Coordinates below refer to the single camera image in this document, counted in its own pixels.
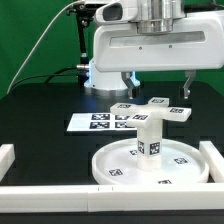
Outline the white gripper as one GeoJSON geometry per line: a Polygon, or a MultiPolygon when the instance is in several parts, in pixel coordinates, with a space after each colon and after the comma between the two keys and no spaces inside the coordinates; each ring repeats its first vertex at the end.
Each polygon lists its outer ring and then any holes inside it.
{"type": "Polygon", "coordinates": [[[130,99],[136,86],[129,71],[188,70],[181,95],[187,99],[196,71],[224,66],[224,27],[219,19],[187,18],[166,34],[139,34],[134,24],[102,26],[94,36],[94,64],[101,72],[122,72],[130,99]]]}

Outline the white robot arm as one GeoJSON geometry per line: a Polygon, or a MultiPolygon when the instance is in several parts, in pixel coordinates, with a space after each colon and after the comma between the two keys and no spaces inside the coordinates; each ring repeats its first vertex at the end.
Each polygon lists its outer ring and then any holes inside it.
{"type": "Polygon", "coordinates": [[[97,25],[85,87],[134,97],[137,72],[183,71],[188,97],[196,72],[224,66],[224,5],[183,0],[85,0],[97,25]]]}

